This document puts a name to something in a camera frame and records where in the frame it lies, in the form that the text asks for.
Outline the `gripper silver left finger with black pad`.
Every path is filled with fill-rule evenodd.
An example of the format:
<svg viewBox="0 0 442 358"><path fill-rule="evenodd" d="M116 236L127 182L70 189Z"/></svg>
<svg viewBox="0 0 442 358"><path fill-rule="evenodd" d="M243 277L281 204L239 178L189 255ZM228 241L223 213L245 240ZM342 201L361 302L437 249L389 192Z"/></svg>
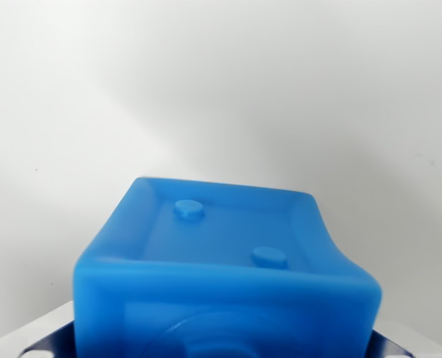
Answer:
<svg viewBox="0 0 442 358"><path fill-rule="evenodd" d="M0 357L76 357L73 301L36 318L0 338Z"/></svg>

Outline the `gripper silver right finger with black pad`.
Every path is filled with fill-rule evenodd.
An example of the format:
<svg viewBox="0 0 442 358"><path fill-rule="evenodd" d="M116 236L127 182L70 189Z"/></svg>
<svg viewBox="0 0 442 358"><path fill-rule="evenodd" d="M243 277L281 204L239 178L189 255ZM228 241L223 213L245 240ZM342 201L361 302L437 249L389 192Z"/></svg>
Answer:
<svg viewBox="0 0 442 358"><path fill-rule="evenodd" d="M382 315L369 324L364 357L442 357L442 344L406 324Z"/></svg>

